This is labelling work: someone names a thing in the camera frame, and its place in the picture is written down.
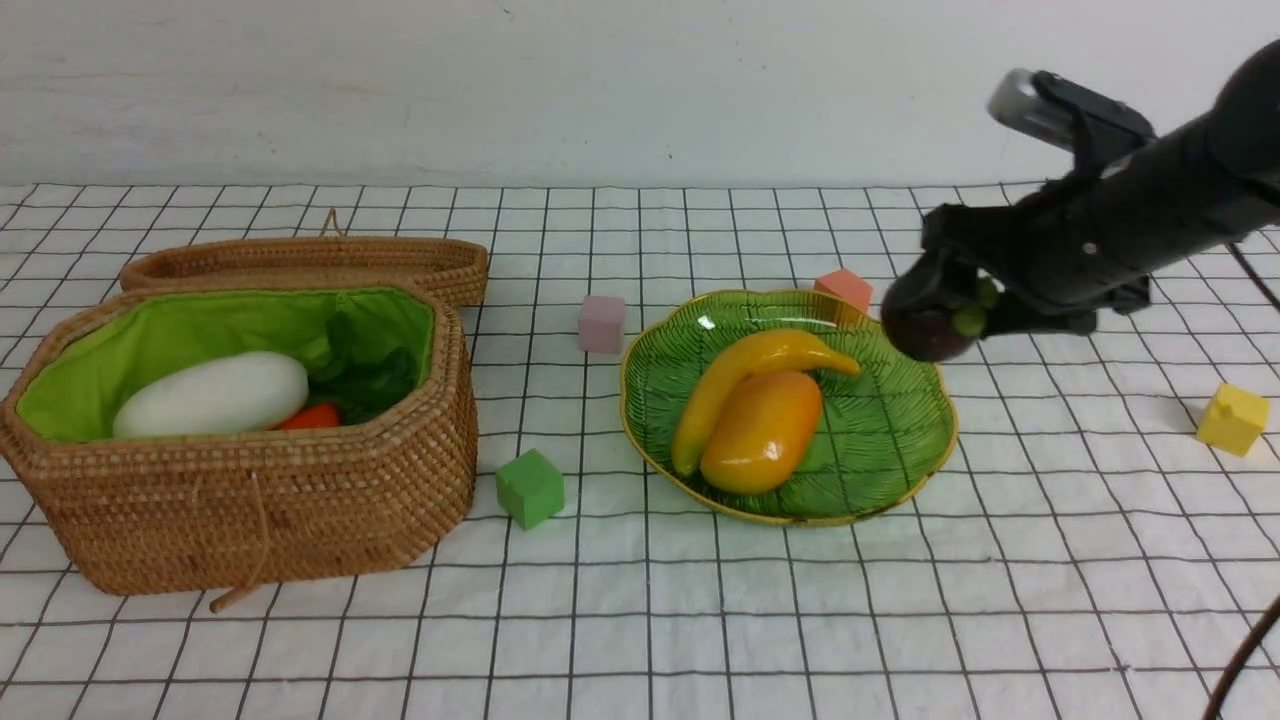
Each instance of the carrot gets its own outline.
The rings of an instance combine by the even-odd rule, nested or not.
[[[303,430],[314,428],[337,428],[342,425],[342,416],[338,406],[332,402],[321,402],[302,410],[275,427],[278,430]]]

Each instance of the foam block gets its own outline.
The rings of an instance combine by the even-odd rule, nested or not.
[[[564,475],[536,450],[498,468],[498,505],[524,529],[564,509]]]
[[[622,352],[627,304],[612,295],[588,295],[577,316],[577,346],[582,352]]]
[[[835,295],[845,302],[867,313],[872,306],[872,286],[846,268],[822,275],[813,283],[818,292]]]
[[[1244,457],[1267,427],[1267,398],[1222,383],[1196,428],[1196,439]]]

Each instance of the yellow plate rim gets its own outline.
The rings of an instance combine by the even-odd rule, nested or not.
[[[942,372],[938,369],[937,364],[929,364],[931,368],[933,368],[933,374],[938,378],[938,387],[942,389],[942,397],[946,398],[947,407],[951,410],[951,418],[952,418],[952,423],[951,423],[951,439],[950,439],[950,442],[947,442],[946,451],[941,455],[941,457],[938,457],[938,462],[928,473],[925,473],[924,477],[920,478],[919,482],[916,482],[915,486],[910,491],[908,491],[906,493],[904,493],[895,502],[892,502],[890,505],[886,505],[884,507],[882,507],[879,510],[876,510],[873,512],[861,512],[861,514],[854,512],[851,515],[831,515],[831,516],[819,516],[819,518],[780,518],[777,515],[760,515],[760,514],[756,514],[756,512],[746,512],[746,511],[739,510],[736,507],[730,507],[727,505],[722,505],[719,502],[716,502],[714,500],[704,497],[703,495],[695,492],[692,488],[690,488],[684,482],[681,482],[680,478],[677,478],[676,475],[673,475],[669,471],[667,471],[659,462],[657,462],[653,457],[649,456],[649,452],[645,451],[645,448],[640,445],[640,441],[637,441],[636,437],[635,437],[635,434],[631,433],[631,423],[627,421],[627,364],[631,361],[631,350],[636,345],[639,345],[640,341],[644,340],[645,336],[648,336],[650,332],[660,328],[662,325],[667,324],[668,322],[671,322],[671,318],[673,318],[675,315],[677,315],[680,311],[685,310],[690,305],[694,305],[696,302],[701,302],[701,301],[704,301],[704,300],[707,300],[709,297],[714,297],[717,295],[726,295],[726,293],[733,293],[733,295],[756,295],[756,296],[760,296],[760,297],[768,297],[771,295],[781,296],[781,295],[795,295],[795,293],[813,295],[813,296],[818,296],[818,297],[826,297],[826,299],[829,299],[829,300],[835,300],[836,302],[844,305],[850,311],[861,315],[868,322],[876,323],[877,325],[879,324],[879,320],[877,320],[876,318],[872,318],[867,313],[864,313],[864,311],[859,310],[858,307],[850,305],[842,297],[837,297],[835,295],[829,295],[829,293],[820,292],[820,291],[817,291],[817,290],[808,290],[808,288],[768,290],[768,291],[745,290],[745,288],[742,288],[742,290],[739,290],[739,288],[724,288],[724,290],[714,290],[712,292],[698,295],[698,296],[691,297],[691,299],[686,300],[685,302],[682,302],[678,307],[676,307],[675,310],[672,310],[666,318],[663,318],[662,320],[658,320],[657,323],[654,323],[654,324],[649,325],[648,328],[645,328],[644,331],[641,331],[640,334],[636,336],[636,338],[627,345],[626,351],[623,351],[623,354],[622,354],[622,363],[620,363],[620,365],[618,365],[618,389],[620,389],[618,416],[620,416],[620,420],[622,421],[622,432],[626,433],[627,441],[631,442],[631,447],[634,447],[636,450],[636,452],[640,454],[640,457],[644,459],[644,461],[650,468],[653,468],[659,475],[663,475],[664,478],[667,478],[668,480],[671,480],[676,487],[678,487],[680,489],[685,491],[686,495],[689,495],[690,497],[692,497],[698,502],[705,505],[707,507],[710,507],[712,510],[723,512],[726,515],[740,518],[742,520],[750,520],[750,521],[754,521],[754,523],[763,523],[765,525],[788,525],[788,527],[804,525],[804,527],[813,527],[813,528],[831,528],[831,527],[837,527],[837,525],[849,525],[849,524],[856,523],[859,520],[865,520],[867,518],[873,518],[876,515],[881,515],[883,512],[888,512],[890,510],[897,507],[899,505],[902,505],[904,502],[906,502],[906,501],[911,500],[913,497],[915,497],[915,495],[918,492],[920,492],[920,488],[923,488],[929,482],[929,479],[932,479],[933,475],[936,475],[942,469],[942,466],[947,464],[947,460],[951,459],[951,454],[955,451],[956,441],[960,437],[960,421],[959,421],[959,418],[956,416],[956,407],[955,407],[955,402],[952,402],[952,400],[951,400],[951,393],[947,392],[947,386],[946,386],[945,378],[942,377]]]

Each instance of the banana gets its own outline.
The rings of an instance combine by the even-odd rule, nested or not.
[[[760,331],[726,347],[698,379],[680,415],[671,445],[676,474],[689,478],[698,471],[703,448],[737,383],[765,373],[815,369],[850,375],[861,372],[856,360],[836,352],[818,336],[796,328]]]

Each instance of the yellow cube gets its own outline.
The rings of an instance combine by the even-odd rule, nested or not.
[[[1244,457],[1267,427],[1267,398],[1222,383],[1201,415],[1196,439]]]

